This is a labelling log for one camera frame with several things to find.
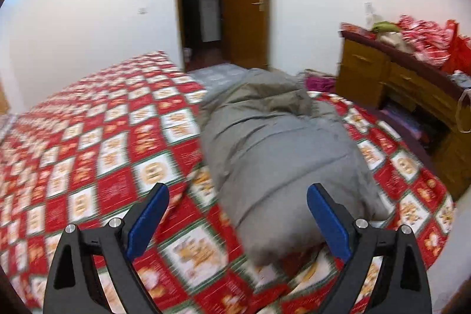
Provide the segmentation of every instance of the bed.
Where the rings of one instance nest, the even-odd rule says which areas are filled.
[[[342,267],[327,247],[255,267],[220,209],[198,144],[195,120],[206,91],[161,51],[102,70],[18,117],[0,148],[0,261],[34,313],[63,228],[123,217],[156,182],[170,205],[134,262],[165,313],[305,313],[316,309]],[[430,267],[451,230],[446,188],[390,125],[335,94],[332,104],[382,188],[390,216],[375,225],[414,230]],[[100,281],[123,313],[103,259]],[[376,257],[353,313],[367,304],[381,265]]]

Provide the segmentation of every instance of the wooden desk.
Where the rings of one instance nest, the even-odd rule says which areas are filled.
[[[449,133],[431,153],[437,176],[457,200],[471,184],[471,133],[460,133],[455,112],[462,89],[434,67],[381,42],[342,31],[345,38],[336,92],[353,102],[379,108],[388,91],[420,105],[441,120]],[[461,122],[471,127],[469,99]]]

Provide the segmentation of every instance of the gray comforter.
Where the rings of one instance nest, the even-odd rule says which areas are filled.
[[[250,70],[208,93],[199,124],[218,202],[256,265],[323,242],[306,203],[314,182],[354,217],[387,218],[335,110],[312,101],[294,78]]]

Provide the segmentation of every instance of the wooden door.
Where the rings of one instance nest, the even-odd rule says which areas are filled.
[[[0,115],[7,113],[10,109],[10,105],[6,100],[5,92],[3,91],[3,87],[0,84]]]
[[[222,0],[225,56],[246,68],[268,66],[267,0]]]

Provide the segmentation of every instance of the red gift bag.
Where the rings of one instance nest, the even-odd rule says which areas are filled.
[[[402,38],[415,49],[415,57],[440,68],[450,58],[450,49],[458,34],[458,23],[450,19],[444,28],[433,21],[417,21],[410,15],[401,15],[397,23]]]
[[[457,36],[450,48],[450,59],[443,65],[442,70],[452,74],[457,69],[471,75],[471,38]]]

